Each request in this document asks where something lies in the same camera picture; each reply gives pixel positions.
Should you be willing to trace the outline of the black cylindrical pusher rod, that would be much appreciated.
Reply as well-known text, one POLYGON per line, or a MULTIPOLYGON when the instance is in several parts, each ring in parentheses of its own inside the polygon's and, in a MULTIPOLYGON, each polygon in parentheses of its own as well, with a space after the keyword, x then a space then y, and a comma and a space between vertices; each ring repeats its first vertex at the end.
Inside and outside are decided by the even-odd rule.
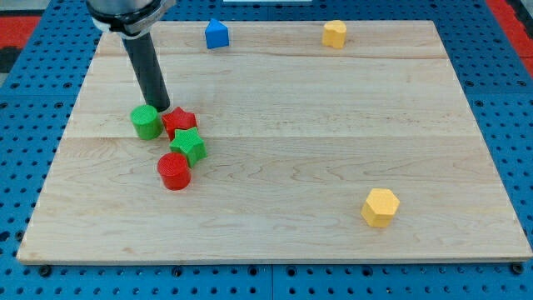
POLYGON ((170 98, 151 34, 148 32, 136 39, 123 39, 122 43, 145 103, 153 106, 159 113, 166 111, 170 107, 170 98))

